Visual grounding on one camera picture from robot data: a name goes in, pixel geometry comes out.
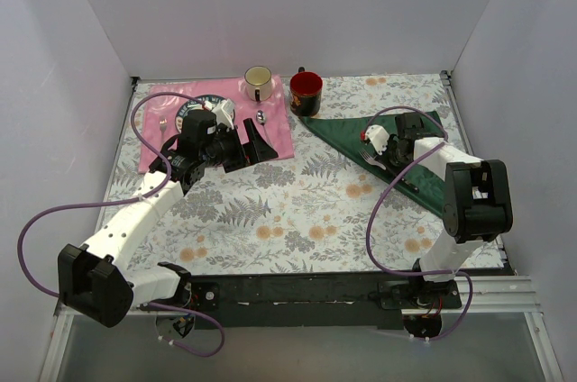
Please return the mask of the black handled fork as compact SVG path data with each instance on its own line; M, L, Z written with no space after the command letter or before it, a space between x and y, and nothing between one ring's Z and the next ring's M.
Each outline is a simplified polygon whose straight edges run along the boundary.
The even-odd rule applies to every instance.
M362 158L364 159L364 161L367 162L368 164L375 166L375 167L378 167L378 168L381 168L382 170L385 170L386 172L388 172L393 177L396 177L398 175L399 170L395 167L391 167L383 155L380 155L380 154L371 155L365 149L361 149L359 151L359 153L362 156ZM417 186L415 186L414 184L410 183L409 181L407 181L404 177L402 177L399 182L404 184L413 193L415 193L415 194L419 193L419 188Z

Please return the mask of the dark green cloth napkin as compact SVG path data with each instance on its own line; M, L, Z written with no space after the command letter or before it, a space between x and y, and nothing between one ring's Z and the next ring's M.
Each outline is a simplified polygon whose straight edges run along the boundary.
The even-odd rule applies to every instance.
M347 119L301 117L300 121L320 140L368 170L372 175L384 181L385 186L387 186L394 176L386 170L370 165L360 154L360 150L363 148L360 134L365 129L369 119L369 116ZM441 218L444 205L444 181L421 164L415 165L404 176L404 179L409 184L414 185L417 191L415 192L404 181L397 183L395 189Z

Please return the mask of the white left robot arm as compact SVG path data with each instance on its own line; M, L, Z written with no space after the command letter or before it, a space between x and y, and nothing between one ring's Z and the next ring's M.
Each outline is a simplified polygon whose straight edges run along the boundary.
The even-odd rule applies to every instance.
M225 172L277 159L251 118L241 142L234 125L204 109L188 113L181 132L166 141L144 175L136 200L122 207L81 246L67 245L58 256L60 300L68 307L114 327L136 306L159 302L180 310L192 301L190 273L161 262L129 273L128 264L162 216L184 198L208 167Z

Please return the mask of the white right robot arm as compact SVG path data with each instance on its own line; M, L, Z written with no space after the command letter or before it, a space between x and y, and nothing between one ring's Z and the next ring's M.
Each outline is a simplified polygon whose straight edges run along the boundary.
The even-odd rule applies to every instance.
M397 131L380 125L367 128L365 138L377 153L377 161L396 177L420 165L444 183L441 217L444 229L412 268L409 300L418 307L432 305L454 292L454 277L463 263L483 244L508 232L513 213L505 164L467 154L429 131L420 113L395 117Z

